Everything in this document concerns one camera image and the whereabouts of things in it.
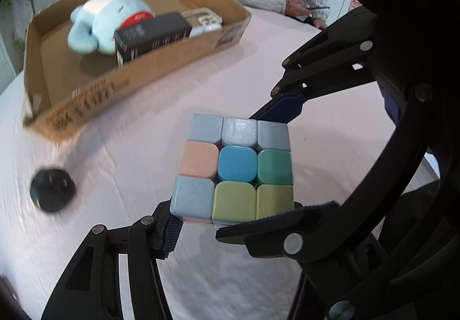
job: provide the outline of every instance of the rubik's cube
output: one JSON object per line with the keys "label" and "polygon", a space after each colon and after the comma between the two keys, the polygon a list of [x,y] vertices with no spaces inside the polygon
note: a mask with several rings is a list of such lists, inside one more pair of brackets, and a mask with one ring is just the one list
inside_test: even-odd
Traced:
{"label": "rubik's cube", "polygon": [[193,115],[171,214],[189,223],[232,225],[293,209],[286,124]]}

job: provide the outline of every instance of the blue cube tile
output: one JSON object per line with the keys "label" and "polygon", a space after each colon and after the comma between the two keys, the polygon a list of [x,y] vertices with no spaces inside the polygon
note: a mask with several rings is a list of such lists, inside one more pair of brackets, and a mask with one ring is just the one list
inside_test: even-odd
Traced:
{"label": "blue cube tile", "polygon": [[250,147],[225,146],[217,166],[221,181],[251,182],[257,176],[257,154]]}
{"label": "blue cube tile", "polygon": [[223,146],[255,147],[257,144],[257,120],[225,118],[222,128]]}
{"label": "blue cube tile", "polygon": [[291,151],[288,126],[281,122],[257,121],[257,150]]}
{"label": "blue cube tile", "polygon": [[194,114],[190,120],[187,140],[217,145],[222,139],[224,118],[217,115]]}
{"label": "blue cube tile", "polygon": [[198,177],[177,176],[169,211],[183,221],[212,223],[214,182]]}

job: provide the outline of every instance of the plush toy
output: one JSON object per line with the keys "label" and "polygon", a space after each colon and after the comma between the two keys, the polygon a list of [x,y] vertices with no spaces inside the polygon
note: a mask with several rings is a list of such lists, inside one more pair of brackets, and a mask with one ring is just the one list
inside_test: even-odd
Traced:
{"label": "plush toy", "polygon": [[89,0],[70,15],[74,24],[68,34],[68,46],[75,52],[115,53],[116,29],[154,17],[141,0]]}

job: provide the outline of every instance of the black box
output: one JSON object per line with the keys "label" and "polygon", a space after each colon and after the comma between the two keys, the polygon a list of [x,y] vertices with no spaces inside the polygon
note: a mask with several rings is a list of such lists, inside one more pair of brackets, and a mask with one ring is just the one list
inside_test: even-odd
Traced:
{"label": "black box", "polygon": [[151,50],[188,37],[190,23],[178,12],[149,18],[115,31],[118,66]]}

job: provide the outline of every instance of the white tablecloth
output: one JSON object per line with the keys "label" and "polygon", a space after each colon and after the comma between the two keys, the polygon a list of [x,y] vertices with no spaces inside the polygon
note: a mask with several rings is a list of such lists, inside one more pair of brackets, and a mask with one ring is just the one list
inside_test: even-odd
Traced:
{"label": "white tablecloth", "polygon": [[[63,269],[95,224],[131,225],[171,196],[194,112],[247,117],[270,98],[282,60],[317,30],[253,10],[241,43],[154,82],[90,121],[59,146],[21,128],[19,76],[0,97],[0,274],[38,320]],[[343,202],[384,147],[393,124],[375,83],[312,100],[289,124],[295,199]],[[58,165],[77,184],[73,202],[44,214],[29,197],[35,171]],[[215,230],[184,225],[159,262],[176,320],[285,319],[300,269],[220,244]],[[122,297],[129,313],[126,267]]]}

